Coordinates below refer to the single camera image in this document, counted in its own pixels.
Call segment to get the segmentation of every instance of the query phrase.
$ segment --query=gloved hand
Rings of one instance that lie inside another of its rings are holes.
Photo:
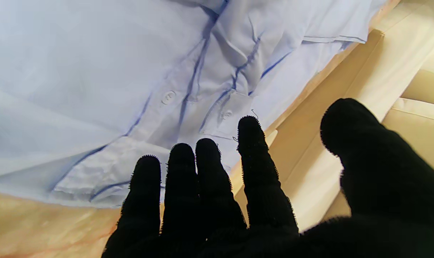
[[[434,170],[362,104],[337,100],[320,135],[340,157],[341,187],[351,217],[298,234],[264,134],[255,118],[239,122],[249,228],[210,139],[194,155],[178,144],[169,158],[159,230],[160,166],[142,157],[123,204],[108,257],[434,257]]]
[[[252,116],[239,121],[238,142],[249,228],[233,198],[217,145],[201,139],[196,145],[197,174],[189,145],[177,144],[171,150],[161,233],[160,164],[153,156],[139,159],[118,228],[102,257],[252,257],[265,253],[266,247],[271,250],[271,244],[297,238],[292,206],[281,190],[264,133]]]

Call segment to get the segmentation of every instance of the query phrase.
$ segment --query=white button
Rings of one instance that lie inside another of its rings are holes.
[[[163,104],[167,105],[171,103],[174,98],[176,97],[176,93],[174,91],[168,91],[166,94],[164,94],[163,100],[161,101]]]
[[[233,112],[231,112],[231,110],[227,110],[224,114],[223,114],[223,119],[227,119],[228,117],[232,116]]]

